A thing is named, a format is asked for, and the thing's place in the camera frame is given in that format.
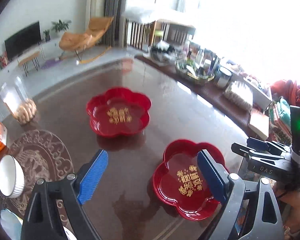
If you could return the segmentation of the person's right hand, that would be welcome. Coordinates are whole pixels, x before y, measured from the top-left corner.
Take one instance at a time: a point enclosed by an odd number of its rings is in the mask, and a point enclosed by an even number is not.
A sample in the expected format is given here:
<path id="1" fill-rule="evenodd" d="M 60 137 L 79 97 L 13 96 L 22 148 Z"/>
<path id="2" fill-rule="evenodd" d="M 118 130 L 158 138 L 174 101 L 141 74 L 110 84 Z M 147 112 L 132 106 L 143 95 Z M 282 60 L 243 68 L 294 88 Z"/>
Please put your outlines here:
<path id="1" fill-rule="evenodd" d="M 285 227 L 288 228 L 289 234 L 293 237 L 300 236 L 300 189 L 296 191 L 289 191 L 284 196 L 283 189 L 279 188 L 278 183 L 273 186 L 273 191 L 277 199 L 290 205 L 290 214 L 285 222 Z"/>

